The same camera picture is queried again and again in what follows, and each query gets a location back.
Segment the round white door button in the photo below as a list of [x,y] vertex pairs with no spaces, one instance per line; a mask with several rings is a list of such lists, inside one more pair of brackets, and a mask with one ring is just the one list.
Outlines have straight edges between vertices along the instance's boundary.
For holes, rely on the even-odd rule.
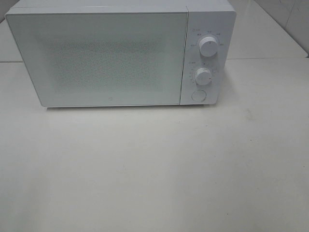
[[203,90],[197,90],[192,94],[192,100],[196,102],[204,102],[207,97],[207,93]]

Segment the white timer knob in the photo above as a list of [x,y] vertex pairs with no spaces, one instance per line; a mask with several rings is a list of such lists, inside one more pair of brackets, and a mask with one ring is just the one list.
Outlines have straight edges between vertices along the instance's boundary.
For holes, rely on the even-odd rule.
[[212,71],[208,68],[199,68],[194,73],[194,79],[197,85],[208,85],[213,78]]

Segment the white microwave door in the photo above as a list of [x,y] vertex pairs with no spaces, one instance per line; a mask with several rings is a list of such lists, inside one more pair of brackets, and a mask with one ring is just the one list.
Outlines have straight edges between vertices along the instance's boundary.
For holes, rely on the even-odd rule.
[[186,13],[21,14],[7,21],[42,106],[180,102]]

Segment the upper white power knob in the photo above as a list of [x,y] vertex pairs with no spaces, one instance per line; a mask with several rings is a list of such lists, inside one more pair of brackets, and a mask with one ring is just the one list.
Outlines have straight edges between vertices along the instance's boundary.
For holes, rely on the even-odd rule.
[[218,39],[213,35],[206,35],[198,42],[200,54],[207,58],[217,54],[218,46]]

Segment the white microwave oven body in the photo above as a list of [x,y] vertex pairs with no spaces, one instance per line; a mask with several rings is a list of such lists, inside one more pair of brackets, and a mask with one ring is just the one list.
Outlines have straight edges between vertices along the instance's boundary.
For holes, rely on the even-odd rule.
[[[7,20],[9,15],[20,14],[157,13],[187,14],[181,95],[180,102],[176,105],[216,103],[236,20],[236,12],[226,0],[21,0],[9,9],[5,18]],[[200,54],[198,47],[199,40],[206,35],[215,36],[219,42],[217,54],[208,58]],[[196,84],[194,73],[199,68],[212,71],[213,78],[208,85]],[[207,93],[204,102],[192,100],[192,94],[197,90]]]

